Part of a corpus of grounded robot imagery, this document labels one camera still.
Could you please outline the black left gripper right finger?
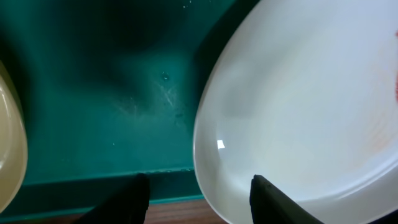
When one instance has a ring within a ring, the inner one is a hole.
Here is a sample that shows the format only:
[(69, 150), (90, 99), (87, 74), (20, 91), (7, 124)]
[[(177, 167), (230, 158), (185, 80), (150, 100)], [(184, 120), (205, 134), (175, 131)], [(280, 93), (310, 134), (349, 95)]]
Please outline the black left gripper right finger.
[(249, 196), (253, 224), (323, 224), (261, 175)]

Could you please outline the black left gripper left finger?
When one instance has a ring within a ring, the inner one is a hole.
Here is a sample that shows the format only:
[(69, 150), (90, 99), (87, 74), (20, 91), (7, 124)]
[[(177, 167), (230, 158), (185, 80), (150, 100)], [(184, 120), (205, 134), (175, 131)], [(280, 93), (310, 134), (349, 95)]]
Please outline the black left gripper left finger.
[(137, 174), (127, 186), (73, 224), (143, 224), (149, 200), (150, 180), (145, 174)]

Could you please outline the white plate with sauce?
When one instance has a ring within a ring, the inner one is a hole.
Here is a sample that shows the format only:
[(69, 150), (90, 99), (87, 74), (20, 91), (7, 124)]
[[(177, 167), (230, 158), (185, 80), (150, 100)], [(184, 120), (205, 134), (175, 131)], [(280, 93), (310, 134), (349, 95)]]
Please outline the white plate with sauce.
[(195, 175), (228, 223), (251, 223), (261, 175), (323, 223), (397, 211), (397, 0), (260, 1), (198, 107)]

